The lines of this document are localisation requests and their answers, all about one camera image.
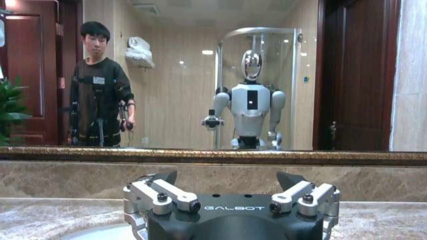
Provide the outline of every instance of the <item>sink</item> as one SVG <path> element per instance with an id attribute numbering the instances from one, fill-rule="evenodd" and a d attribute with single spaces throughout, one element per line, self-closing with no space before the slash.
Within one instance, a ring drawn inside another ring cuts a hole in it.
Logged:
<path id="1" fill-rule="evenodd" d="M 132 227 L 127 223 L 99 226 L 75 232 L 62 238 L 62 240 L 135 240 Z"/>

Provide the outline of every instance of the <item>robot face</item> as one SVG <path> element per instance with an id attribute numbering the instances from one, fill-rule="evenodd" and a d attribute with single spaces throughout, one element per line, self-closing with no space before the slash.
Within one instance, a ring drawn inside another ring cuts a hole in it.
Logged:
<path id="1" fill-rule="evenodd" d="M 245 79 L 257 81 L 263 67 L 262 55 L 255 53 L 254 50 L 247 50 L 242 58 L 242 73 Z"/>

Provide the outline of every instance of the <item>potted plant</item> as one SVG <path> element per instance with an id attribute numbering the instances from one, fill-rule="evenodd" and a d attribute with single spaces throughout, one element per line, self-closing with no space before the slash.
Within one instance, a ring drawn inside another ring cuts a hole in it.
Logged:
<path id="1" fill-rule="evenodd" d="M 11 128 L 19 126 L 31 115 L 26 114 L 27 108 L 20 100 L 24 98 L 22 78 L 18 77 L 15 84 L 8 78 L 0 79 L 0 146 L 11 145 Z"/>

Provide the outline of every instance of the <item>humanoid robot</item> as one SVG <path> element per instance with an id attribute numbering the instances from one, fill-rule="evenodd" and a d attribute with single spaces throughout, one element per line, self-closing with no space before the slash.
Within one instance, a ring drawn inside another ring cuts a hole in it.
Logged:
<path id="1" fill-rule="evenodd" d="M 286 105 L 286 94 L 281 90 L 271 91 L 258 83 L 262 68 L 262 55 L 254 50 L 246 51 L 242 58 L 245 81 L 231 91 L 226 87 L 218 88 L 214 97 L 214 109 L 210 109 L 209 117 L 202 121 L 202 125 L 209 130 L 215 130 L 219 125 L 225 125 L 225 120 L 221 117 L 225 108 L 230 108 L 238 134 L 238 138 L 231 140 L 234 149 L 261 149 L 266 146 L 261 135 L 269 111 L 269 140 L 274 150 L 282 149 L 282 134 L 277 132 L 277 126 Z"/>

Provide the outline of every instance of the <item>young man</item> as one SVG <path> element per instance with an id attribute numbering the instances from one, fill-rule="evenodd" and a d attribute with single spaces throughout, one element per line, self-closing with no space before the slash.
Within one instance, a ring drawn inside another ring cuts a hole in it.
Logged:
<path id="1" fill-rule="evenodd" d="M 118 147 L 120 101 L 126 102 L 128 109 L 128 118 L 123 125 L 135 125 L 135 101 L 130 79 L 120 65 L 104 56 L 111 38 L 107 27 L 95 21 L 86 22 L 80 35 L 88 58 L 78 63 L 71 81 L 68 142 L 79 146 Z"/>

